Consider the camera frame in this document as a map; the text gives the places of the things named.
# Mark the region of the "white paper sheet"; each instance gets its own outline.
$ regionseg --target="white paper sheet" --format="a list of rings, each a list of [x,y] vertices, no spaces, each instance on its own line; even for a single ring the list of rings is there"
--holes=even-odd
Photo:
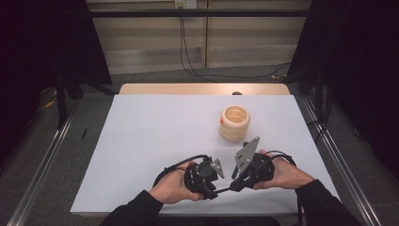
[[[226,178],[214,184],[217,189],[228,187],[233,155],[242,147],[242,142],[230,143],[218,132],[220,113],[229,105],[240,105],[250,114],[245,141],[260,137],[259,150],[291,155],[301,169],[338,197],[294,96],[118,95],[71,212],[82,216],[110,213],[143,189],[150,190],[163,168],[197,154],[221,160]],[[164,205],[160,214],[256,216],[295,212],[293,190],[245,188],[239,193],[221,193],[211,201]]]

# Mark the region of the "white wall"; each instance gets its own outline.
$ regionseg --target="white wall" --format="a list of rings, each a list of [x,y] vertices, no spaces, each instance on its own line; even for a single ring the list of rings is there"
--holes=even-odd
[[[198,1],[212,9],[306,9],[311,0]],[[172,9],[174,1],[88,0],[90,9]],[[179,18],[93,19],[111,74],[181,69]],[[190,61],[198,67],[292,60],[305,18],[184,18]]]

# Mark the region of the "metal rail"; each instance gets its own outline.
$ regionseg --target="metal rail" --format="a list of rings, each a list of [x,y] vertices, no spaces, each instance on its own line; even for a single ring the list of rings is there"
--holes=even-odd
[[[70,128],[72,117],[76,112],[76,108],[78,107],[80,101],[77,101],[73,107],[70,116],[67,118],[64,125],[56,130],[56,134],[53,138],[50,147],[48,148],[43,160],[40,163],[38,170],[36,171],[35,176],[33,177],[32,181],[29,184],[26,192],[24,193],[23,197],[20,199],[16,209],[12,213],[10,220],[8,221],[7,226],[23,226],[27,216],[32,209],[33,204],[35,203],[36,198],[39,195],[41,186],[44,183],[45,177],[56,158],[56,153],[59,150],[59,147],[64,140],[64,137],[67,135],[67,132]]]
[[[91,9],[92,18],[130,17],[307,17],[307,9]]]
[[[315,113],[315,107],[309,98],[304,98],[305,107],[307,107],[308,112],[311,115],[313,121],[317,121],[317,116]],[[317,123],[316,128],[318,132],[322,131],[323,126]],[[321,135],[324,143],[326,144],[327,150],[331,155],[332,160],[338,168],[338,171],[343,177],[343,181],[345,182],[349,192],[351,193],[353,199],[355,200],[356,205],[358,206],[361,214],[364,217],[367,225],[381,225],[378,217],[375,214],[375,210],[373,206],[370,204],[363,190],[360,188],[358,181],[355,179],[352,171],[346,164],[343,156],[341,155],[340,150],[332,139],[331,134],[328,129],[324,129]]]

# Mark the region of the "person's left hand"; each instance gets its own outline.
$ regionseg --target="person's left hand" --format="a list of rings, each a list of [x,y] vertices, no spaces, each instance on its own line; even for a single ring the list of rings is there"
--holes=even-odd
[[[184,171],[193,163],[191,161],[180,165],[176,170],[164,176],[149,193],[165,204],[174,204],[182,200],[203,200],[201,194],[191,192],[184,184]]]

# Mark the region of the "masking tape roll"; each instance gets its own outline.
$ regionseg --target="masking tape roll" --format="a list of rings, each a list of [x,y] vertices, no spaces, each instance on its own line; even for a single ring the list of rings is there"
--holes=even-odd
[[[220,135],[228,141],[238,142],[246,136],[249,121],[249,113],[242,106],[229,106],[220,115]]]

